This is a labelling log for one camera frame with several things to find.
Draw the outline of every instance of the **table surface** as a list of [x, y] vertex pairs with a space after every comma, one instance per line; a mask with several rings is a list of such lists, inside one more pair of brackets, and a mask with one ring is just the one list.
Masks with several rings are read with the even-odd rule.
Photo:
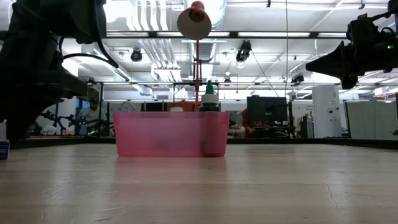
[[223, 158], [122, 158], [116, 146], [11, 151], [0, 223], [397, 223], [398, 152], [229, 145]]

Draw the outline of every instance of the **green bottle cap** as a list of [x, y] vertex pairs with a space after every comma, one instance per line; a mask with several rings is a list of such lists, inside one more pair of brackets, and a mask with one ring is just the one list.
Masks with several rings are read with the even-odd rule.
[[214, 94], [213, 83], [211, 82], [211, 80], [207, 81], [206, 93], [205, 94]]

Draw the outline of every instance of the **black monitor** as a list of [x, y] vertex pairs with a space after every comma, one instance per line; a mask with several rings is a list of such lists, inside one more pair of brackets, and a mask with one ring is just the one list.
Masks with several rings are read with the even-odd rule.
[[248, 97], [249, 121], [287, 121], [286, 97]]

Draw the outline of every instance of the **red pole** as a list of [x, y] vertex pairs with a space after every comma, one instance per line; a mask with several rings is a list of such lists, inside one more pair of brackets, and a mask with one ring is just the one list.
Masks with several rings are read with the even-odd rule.
[[198, 104], [199, 104], [199, 40], [197, 40], [197, 70], [196, 70], [197, 80], [195, 82], [195, 111], [198, 111]]

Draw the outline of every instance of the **pink container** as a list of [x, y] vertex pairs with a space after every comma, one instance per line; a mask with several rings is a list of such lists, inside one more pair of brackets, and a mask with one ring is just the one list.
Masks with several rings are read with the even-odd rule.
[[229, 113], [118, 112], [114, 114], [119, 156], [221, 157]]

